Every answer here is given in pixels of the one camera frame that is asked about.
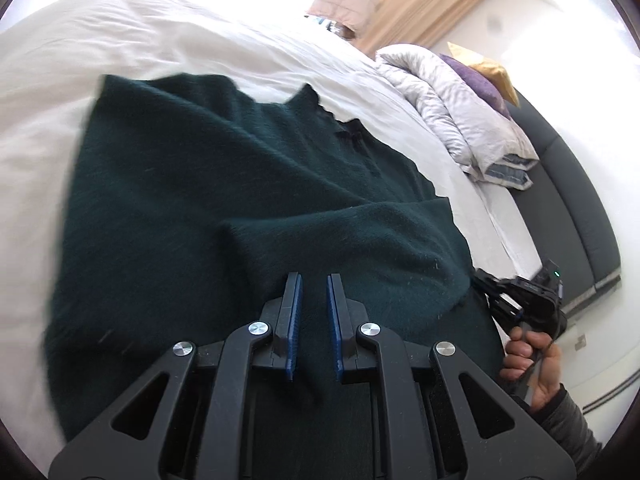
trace blue gripper pad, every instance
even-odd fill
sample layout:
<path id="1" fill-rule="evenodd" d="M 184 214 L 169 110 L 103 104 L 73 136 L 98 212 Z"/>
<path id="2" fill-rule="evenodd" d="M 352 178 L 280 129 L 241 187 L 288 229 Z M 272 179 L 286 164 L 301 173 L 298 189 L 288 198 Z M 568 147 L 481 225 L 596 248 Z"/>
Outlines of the blue gripper pad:
<path id="1" fill-rule="evenodd" d="M 340 323 L 338 322 L 338 310 L 335 305 L 334 282 L 331 276 L 326 277 L 326 307 L 331 326 L 331 340 L 334 346 L 335 377 L 342 380 L 344 365 L 342 364 L 342 338 L 340 337 Z"/>
<path id="2" fill-rule="evenodd" d="M 289 329 L 287 330 L 287 361 L 284 371 L 287 380 L 293 380 L 293 371 L 296 369 L 296 359 L 298 357 L 298 332 L 300 330 L 300 310 L 302 303 L 302 276 L 296 277 L 296 287 L 293 291 L 293 305 L 291 307 L 291 318 L 289 319 Z"/>

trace white bed sheet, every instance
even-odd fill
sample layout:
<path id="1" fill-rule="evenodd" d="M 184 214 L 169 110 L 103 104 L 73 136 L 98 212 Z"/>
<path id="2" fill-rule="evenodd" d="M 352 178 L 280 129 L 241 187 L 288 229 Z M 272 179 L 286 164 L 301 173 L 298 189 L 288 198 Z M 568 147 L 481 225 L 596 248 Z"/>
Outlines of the white bed sheet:
<path id="1" fill-rule="evenodd" d="M 0 34 L 0 417 L 46 472 L 63 445 L 41 352 L 66 184 L 100 78 L 220 73 L 262 102 L 304 83 L 339 120 L 360 118 L 448 196 L 474 264 L 540 264 L 507 190 L 471 183 L 372 61 L 258 0 L 62 0 Z"/>

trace pillow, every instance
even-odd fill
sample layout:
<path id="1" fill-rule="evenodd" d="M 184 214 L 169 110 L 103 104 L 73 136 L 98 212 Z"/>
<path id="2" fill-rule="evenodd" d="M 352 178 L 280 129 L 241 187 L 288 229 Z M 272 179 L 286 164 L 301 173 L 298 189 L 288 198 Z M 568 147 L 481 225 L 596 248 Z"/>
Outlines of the pillow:
<path id="1" fill-rule="evenodd" d="M 484 57 L 482 54 L 473 52 L 468 48 L 449 43 L 448 41 L 447 44 L 449 45 L 451 55 L 455 59 L 460 63 L 477 70 L 494 84 L 502 97 L 507 99 L 507 101 L 512 105 L 520 106 L 520 103 L 518 102 L 518 95 L 511 84 L 509 74 L 507 74 L 505 67 L 497 61 Z"/>
<path id="2" fill-rule="evenodd" d="M 446 56 L 445 54 L 439 54 L 439 56 L 440 59 L 448 64 L 453 71 L 460 76 L 460 79 L 462 79 L 462 81 L 464 81 L 476 93 L 476 95 L 482 99 L 482 101 L 487 103 L 500 115 L 504 115 L 507 119 L 511 119 L 511 114 L 509 113 L 509 110 L 507 110 L 507 105 L 505 104 L 504 99 L 491 81 L 485 78 L 477 70 L 474 70 L 467 65 L 463 65 L 452 57 Z"/>

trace black jacket sleeve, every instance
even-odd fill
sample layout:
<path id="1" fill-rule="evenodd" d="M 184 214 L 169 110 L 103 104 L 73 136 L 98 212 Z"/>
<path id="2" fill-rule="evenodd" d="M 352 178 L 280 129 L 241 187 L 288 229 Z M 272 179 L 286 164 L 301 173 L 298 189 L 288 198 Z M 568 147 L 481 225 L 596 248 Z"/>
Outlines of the black jacket sleeve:
<path id="1" fill-rule="evenodd" d="M 596 441 L 580 408 L 564 386 L 533 419 L 564 449 L 582 473 L 596 459 L 602 444 Z"/>

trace dark green blanket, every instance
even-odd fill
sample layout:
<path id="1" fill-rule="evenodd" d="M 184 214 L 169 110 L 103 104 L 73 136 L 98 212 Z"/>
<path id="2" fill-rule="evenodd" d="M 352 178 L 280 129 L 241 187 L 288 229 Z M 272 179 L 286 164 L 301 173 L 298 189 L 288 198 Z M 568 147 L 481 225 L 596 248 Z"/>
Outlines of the dark green blanket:
<path id="1" fill-rule="evenodd" d="M 449 201 L 310 86 L 259 104 L 223 76 L 107 76 L 79 151 L 46 333 L 75 436 L 175 342 L 224 339 L 304 278 L 299 387 L 260 398 L 255 478 L 369 479 L 369 396 L 334 382 L 325 277 L 407 340 L 452 340 L 495 375 Z"/>

